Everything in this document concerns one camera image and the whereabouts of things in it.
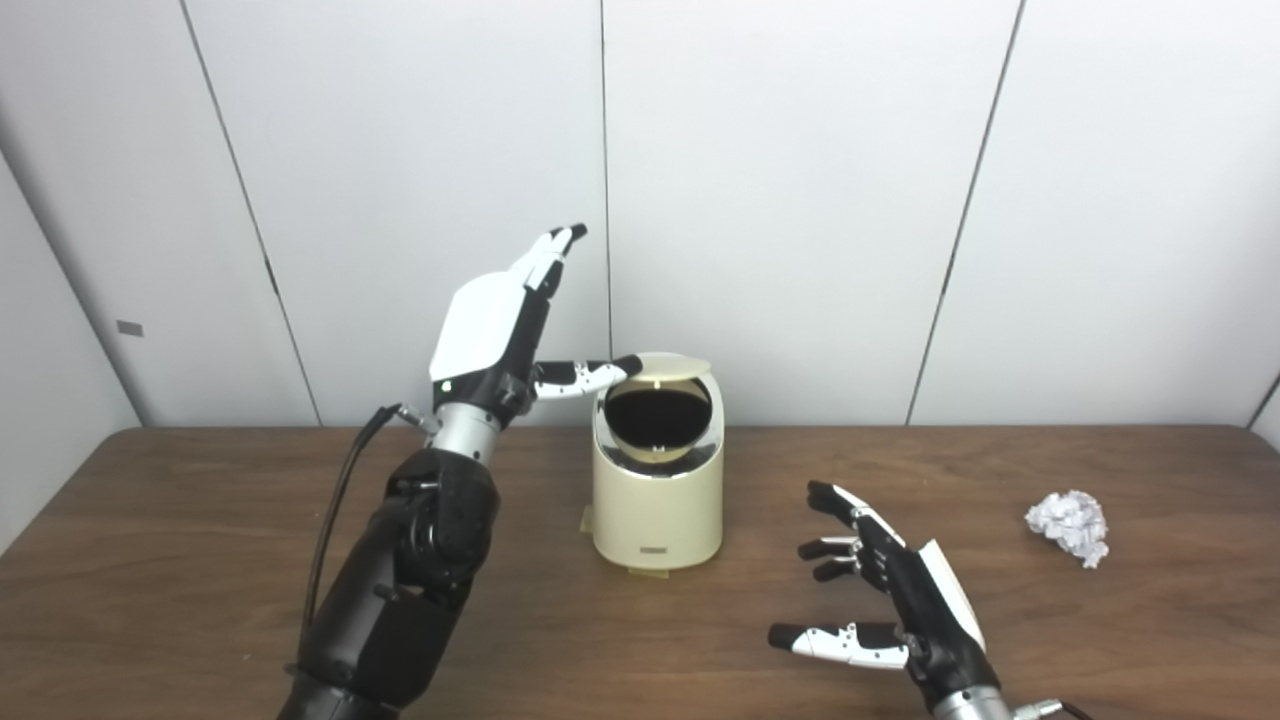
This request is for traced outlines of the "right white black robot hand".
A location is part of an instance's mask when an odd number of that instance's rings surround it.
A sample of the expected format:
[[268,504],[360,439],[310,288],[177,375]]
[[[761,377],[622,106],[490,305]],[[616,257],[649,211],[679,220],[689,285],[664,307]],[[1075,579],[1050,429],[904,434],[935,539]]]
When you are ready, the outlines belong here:
[[797,547],[818,564],[817,582],[859,577],[887,596],[893,621],[844,625],[776,623],[776,650],[841,665],[902,671],[933,719],[1011,719],[1001,682],[986,652],[972,603],[936,541],[914,550],[863,498],[812,480],[808,506],[838,520],[849,536],[826,536]]

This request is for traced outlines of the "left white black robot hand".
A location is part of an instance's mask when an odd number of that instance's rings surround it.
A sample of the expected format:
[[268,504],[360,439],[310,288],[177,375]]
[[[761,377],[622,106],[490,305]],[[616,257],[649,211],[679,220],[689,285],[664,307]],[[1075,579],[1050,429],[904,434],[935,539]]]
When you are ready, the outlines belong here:
[[608,361],[536,359],[564,260],[586,234],[584,224],[556,227],[509,268],[454,292],[429,365],[433,434],[461,407],[507,428],[540,400],[594,395],[643,372],[636,354]]

